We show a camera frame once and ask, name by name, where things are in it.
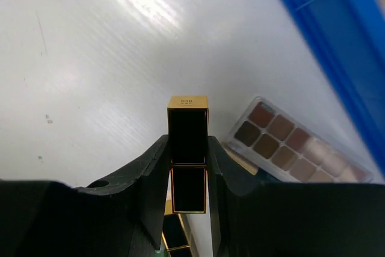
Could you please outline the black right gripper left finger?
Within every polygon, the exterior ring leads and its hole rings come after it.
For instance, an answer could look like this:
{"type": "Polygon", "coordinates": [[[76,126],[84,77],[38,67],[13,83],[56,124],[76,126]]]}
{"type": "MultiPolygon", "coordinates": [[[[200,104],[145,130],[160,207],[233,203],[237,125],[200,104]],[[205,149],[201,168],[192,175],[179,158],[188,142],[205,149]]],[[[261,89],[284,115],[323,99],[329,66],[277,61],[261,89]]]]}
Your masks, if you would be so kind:
{"type": "Polygon", "coordinates": [[[2,256],[153,256],[168,185],[168,137],[86,187],[1,182],[2,256]]]}

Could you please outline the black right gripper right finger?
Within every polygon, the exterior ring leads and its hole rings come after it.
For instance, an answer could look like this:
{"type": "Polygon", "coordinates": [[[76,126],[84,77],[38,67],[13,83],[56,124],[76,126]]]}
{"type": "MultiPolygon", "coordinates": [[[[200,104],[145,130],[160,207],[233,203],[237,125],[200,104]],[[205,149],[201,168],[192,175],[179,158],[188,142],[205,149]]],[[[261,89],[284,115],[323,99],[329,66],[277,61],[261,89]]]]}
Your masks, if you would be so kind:
{"type": "Polygon", "coordinates": [[[208,138],[215,256],[383,256],[384,186],[270,182],[208,138]]]}

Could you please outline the green mascara tube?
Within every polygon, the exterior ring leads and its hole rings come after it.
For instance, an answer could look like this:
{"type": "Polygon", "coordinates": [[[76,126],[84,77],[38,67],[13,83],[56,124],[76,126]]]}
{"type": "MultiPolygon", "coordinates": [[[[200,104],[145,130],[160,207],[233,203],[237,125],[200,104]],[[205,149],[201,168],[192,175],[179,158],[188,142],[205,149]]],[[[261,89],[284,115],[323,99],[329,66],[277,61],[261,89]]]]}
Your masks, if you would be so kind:
{"type": "Polygon", "coordinates": [[[166,256],[167,256],[167,252],[165,251],[165,249],[160,248],[159,250],[155,250],[154,257],[166,257],[166,256]]]}

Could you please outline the black gold lipstick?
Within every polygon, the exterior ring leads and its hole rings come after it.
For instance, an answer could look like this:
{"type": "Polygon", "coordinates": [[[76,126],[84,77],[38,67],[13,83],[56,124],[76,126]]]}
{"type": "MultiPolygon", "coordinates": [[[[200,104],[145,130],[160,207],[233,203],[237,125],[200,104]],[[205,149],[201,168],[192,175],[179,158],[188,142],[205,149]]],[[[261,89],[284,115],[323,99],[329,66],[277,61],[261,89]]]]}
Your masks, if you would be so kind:
{"type": "Polygon", "coordinates": [[[167,108],[174,213],[206,212],[208,97],[172,96],[167,108]]]}
{"type": "Polygon", "coordinates": [[[171,200],[165,203],[162,244],[167,256],[199,255],[187,215],[174,213],[171,200]]]}

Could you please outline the black gold eyeliner pencil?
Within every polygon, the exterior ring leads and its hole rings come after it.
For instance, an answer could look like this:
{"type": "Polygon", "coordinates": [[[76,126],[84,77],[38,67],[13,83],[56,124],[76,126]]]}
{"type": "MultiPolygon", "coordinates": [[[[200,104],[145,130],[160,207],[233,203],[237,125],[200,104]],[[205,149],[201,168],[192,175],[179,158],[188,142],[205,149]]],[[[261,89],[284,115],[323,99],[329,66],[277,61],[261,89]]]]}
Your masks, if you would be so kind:
{"type": "Polygon", "coordinates": [[[237,154],[236,152],[232,151],[228,145],[223,142],[221,142],[221,145],[228,154],[228,156],[230,156],[234,162],[240,165],[249,174],[261,180],[275,181],[275,179],[270,174],[260,169],[257,165],[251,163],[249,160],[245,159],[240,154],[237,154]]]}

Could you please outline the eyeshadow palette clear case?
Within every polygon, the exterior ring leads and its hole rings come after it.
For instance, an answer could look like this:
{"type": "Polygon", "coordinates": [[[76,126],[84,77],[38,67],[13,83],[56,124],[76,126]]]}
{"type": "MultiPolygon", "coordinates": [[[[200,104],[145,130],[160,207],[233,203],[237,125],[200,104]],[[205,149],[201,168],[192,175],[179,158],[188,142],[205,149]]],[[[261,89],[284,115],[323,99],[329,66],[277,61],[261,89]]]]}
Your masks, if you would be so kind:
{"type": "Polygon", "coordinates": [[[283,182],[370,183],[373,174],[270,101],[256,97],[227,136],[234,154],[283,182]]]}

